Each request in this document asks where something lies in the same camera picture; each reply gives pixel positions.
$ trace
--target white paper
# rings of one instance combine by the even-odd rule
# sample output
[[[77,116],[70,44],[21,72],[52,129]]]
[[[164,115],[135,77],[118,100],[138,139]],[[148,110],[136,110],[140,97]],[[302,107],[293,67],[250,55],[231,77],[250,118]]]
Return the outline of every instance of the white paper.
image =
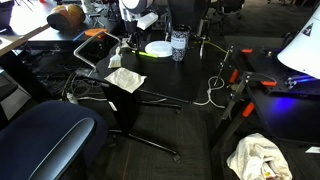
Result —
[[[320,147],[311,146],[306,153],[320,153]]]
[[[143,84],[146,78],[147,76],[140,76],[128,69],[119,68],[104,79],[123,90],[133,93]]]

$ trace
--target white cloth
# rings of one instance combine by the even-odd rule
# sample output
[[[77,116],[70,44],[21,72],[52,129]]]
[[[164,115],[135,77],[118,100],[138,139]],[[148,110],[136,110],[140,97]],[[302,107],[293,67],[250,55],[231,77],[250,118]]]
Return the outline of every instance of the white cloth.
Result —
[[[240,140],[227,164],[241,180],[264,180],[262,165],[265,158],[273,159],[269,161],[269,166],[277,175],[277,180],[292,179],[288,163],[279,148],[258,133]]]
[[[133,93],[143,84],[146,78],[147,76],[140,76],[128,69],[119,68],[104,79],[121,89]]]

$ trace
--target crumpled cloth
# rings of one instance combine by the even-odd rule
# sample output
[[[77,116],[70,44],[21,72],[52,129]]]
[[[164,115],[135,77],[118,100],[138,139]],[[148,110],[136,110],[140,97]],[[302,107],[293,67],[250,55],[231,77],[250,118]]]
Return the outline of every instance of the crumpled cloth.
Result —
[[[128,69],[119,68],[104,79],[123,90],[133,93],[143,84],[146,78],[147,76],[140,76]]]
[[[279,148],[261,134],[251,134],[240,140],[235,152],[227,159],[228,166],[241,180],[264,180],[262,165],[265,158],[277,175],[277,180],[290,180],[292,174]]]

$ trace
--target floor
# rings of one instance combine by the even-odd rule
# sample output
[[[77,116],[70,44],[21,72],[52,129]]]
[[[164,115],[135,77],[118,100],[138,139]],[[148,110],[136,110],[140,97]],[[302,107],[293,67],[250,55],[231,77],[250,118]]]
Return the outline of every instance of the floor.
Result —
[[[281,6],[278,1],[267,4],[267,1],[247,0],[241,13],[242,18],[240,20],[231,16],[226,18],[225,36],[281,37],[286,32],[300,30],[311,16],[312,7],[289,4]],[[213,25],[210,31],[211,42],[222,48],[227,48],[227,44],[220,34],[219,27]],[[224,54],[217,48],[206,45],[201,86],[196,102],[207,101],[208,79],[217,75],[218,65],[223,58]],[[78,92],[78,96],[104,98],[100,87],[96,84],[78,83],[86,84],[86,86],[83,86],[86,93]],[[224,88],[213,91],[212,97],[218,105],[226,105],[228,102],[228,94],[224,91]],[[110,127],[116,125],[111,109],[105,101],[80,100],[79,102],[81,105],[97,111],[106,119]],[[223,179],[223,177],[216,177],[215,174],[212,174],[209,156],[210,138],[215,131],[223,109],[212,104],[204,106],[183,104],[182,106],[183,109],[180,113],[167,108],[143,107],[134,126],[135,133],[163,142],[177,150],[181,155],[180,163],[174,162],[172,156],[168,153],[132,140],[116,137],[115,143],[109,143],[101,149],[100,154],[90,167],[89,179]],[[232,136],[221,151],[222,162],[212,161],[223,166],[225,179],[238,179],[235,173],[227,167],[225,160],[235,150],[242,137],[256,132],[265,135],[278,145],[288,161],[294,179],[320,179],[318,171],[320,169],[320,159],[318,155],[305,154],[304,151],[308,146],[280,142],[270,137],[257,119],[256,116],[252,116]]]

